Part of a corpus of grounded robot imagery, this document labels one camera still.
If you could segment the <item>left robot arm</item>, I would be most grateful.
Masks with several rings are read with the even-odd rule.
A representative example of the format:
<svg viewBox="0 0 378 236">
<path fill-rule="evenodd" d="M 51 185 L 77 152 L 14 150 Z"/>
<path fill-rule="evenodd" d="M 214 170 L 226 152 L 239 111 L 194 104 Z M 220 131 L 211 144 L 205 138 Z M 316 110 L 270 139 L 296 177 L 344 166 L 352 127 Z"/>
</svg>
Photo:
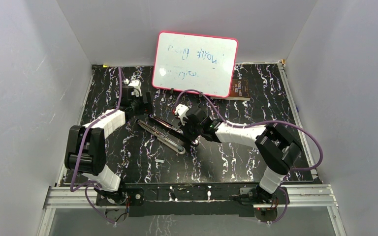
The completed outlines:
<svg viewBox="0 0 378 236">
<path fill-rule="evenodd" d="M 70 128 L 64 158 L 64 166 L 74 174 L 81 173 L 99 190 L 108 192 L 108 198 L 116 205 L 127 199 L 123 180 L 106 164 L 106 139 L 135 116 L 153 111 L 150 92 L 141 92 L 137 86 L 123 86 L 116 107 L 106 110 L 94 121 Z"/>
</svg>

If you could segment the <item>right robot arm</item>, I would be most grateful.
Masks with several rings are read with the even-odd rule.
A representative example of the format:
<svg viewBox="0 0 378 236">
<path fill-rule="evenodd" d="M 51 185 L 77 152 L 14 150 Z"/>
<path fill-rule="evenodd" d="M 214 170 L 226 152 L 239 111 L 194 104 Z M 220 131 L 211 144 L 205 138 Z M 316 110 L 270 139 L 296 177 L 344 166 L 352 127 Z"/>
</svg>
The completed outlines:
<svg viewBox="0 0 378 236">
<path fill-rule="evenodd" d="M 302 152 L 301 143 L 277 123 L 245 127 L 212 119 L 201 108 L 189 108 L 182 104 L 176 107 L 174 115 L 180 120 L 179 128 L 190 140 L 201 136 L 209 142 L 236 143 L 257 148 L 267 165 L 256 188 L 258 199 L 265 204 L 277 197 L 278 186 Z"/>
</svg>

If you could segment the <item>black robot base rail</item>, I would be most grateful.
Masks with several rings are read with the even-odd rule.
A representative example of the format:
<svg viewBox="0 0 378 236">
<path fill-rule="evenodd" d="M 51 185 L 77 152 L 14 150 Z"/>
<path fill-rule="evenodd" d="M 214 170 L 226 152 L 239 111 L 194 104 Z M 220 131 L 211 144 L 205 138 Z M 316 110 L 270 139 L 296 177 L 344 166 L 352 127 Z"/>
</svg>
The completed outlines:
<svg viewBox="0 0 378 236">
<path fill-rule="evenodd" d="M 125 207 L 130 217 L 152 215 L 238 215 L 274 220 L 290 203 L 287 189 L 259 190 L 257 182 L 128 183 L 117 204 L 97 194 L 99 207 Z"/>
</svg>

